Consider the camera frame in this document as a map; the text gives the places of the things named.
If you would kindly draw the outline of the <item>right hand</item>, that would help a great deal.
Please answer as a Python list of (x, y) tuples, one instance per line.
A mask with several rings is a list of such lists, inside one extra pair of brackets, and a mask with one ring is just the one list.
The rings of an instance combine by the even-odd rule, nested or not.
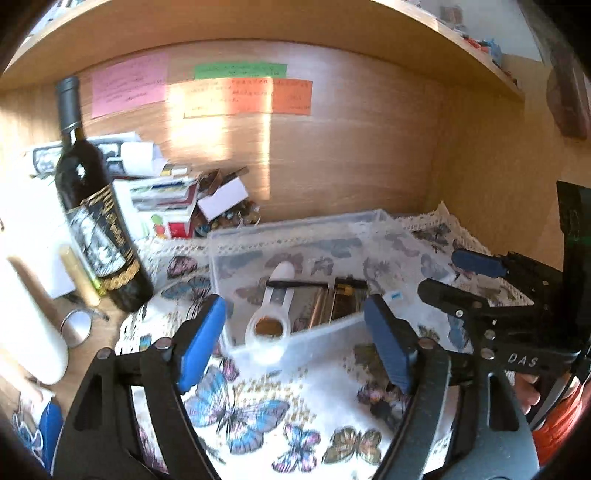
[(533, 375), (516, 373), (514, 376), (514, 390), (524, 414), (540, 402), (541, 395), (535, 388), (537, 381), (538, 377)]

